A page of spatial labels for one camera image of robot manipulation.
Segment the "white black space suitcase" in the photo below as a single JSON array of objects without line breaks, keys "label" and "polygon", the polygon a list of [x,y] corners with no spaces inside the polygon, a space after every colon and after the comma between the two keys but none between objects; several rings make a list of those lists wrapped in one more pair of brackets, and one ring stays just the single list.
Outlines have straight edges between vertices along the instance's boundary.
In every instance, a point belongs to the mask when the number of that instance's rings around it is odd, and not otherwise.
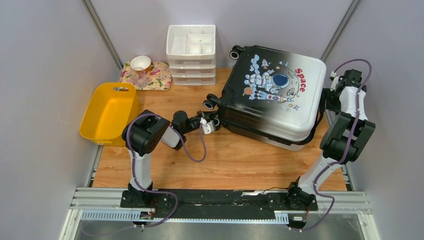
[{"label": "white black space suitcase", "polygon": [[203,106],[217,109],[220,125],[232,133],[289,151],[314,137],[327,72],[314,57],[253,45],[232,47],[235,60],[221,95]]}]

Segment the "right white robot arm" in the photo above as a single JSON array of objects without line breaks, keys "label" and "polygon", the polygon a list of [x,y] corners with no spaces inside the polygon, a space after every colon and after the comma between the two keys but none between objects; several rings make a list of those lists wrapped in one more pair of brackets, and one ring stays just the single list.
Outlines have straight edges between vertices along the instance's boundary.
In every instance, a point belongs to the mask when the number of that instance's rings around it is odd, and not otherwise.
[{"label": "right white robot arm", "polygon": [[330,80],[331,87],[323,89],[321,99],[323,108],[335,113],[335,120],[320,142],[317,161],[288,187],[285,204],[291,210],[308,209],[322,183],[341,166],[356,161],[376,129],[365,114],[367,88],[362,73],[349,69],[338,76],[332,72]]}]

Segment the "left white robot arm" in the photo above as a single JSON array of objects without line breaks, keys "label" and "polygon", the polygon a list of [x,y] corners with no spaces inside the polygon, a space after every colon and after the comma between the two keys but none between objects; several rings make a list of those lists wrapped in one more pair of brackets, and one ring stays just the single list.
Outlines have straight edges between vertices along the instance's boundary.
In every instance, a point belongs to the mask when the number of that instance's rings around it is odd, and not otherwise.
[{"label": "left white robot arm", "polygon": [[131,164],[131,177],[128,188],[123,192],[121,207],[148,207],[158,195],[153,190],[151,177],[152,152],[159,143],[178,151],[183,149],[193,162],[200,163],[206,159],[194,158],[186,146],[186,134],[198,131],[201,144],[205,145],[204,136],[217,131],[221,126],[218,112],[198,111],[196,116],[189,117],[185,111],[177,111],[172,120],[144,110],[131,121],[122,132],[122,139],[128,149]]}]

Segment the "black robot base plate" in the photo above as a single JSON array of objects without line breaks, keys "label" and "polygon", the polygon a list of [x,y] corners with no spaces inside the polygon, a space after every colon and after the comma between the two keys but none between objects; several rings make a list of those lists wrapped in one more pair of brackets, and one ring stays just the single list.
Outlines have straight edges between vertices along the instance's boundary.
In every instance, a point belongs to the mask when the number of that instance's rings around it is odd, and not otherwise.
[{"label": "black robot base plate", "polygon": [[274,220],[277,211],[298,211],[299,220],[290,216],[286,223],[297,228],[305,225],[311,211],[317,211],[317,199],[308,209],[289,209],[285,203],[288,190],[272,187],[266,190],[207,190],[207,189],[156,189],[161,194],[145,207],[155,219],[187,219],[218,221]]}]

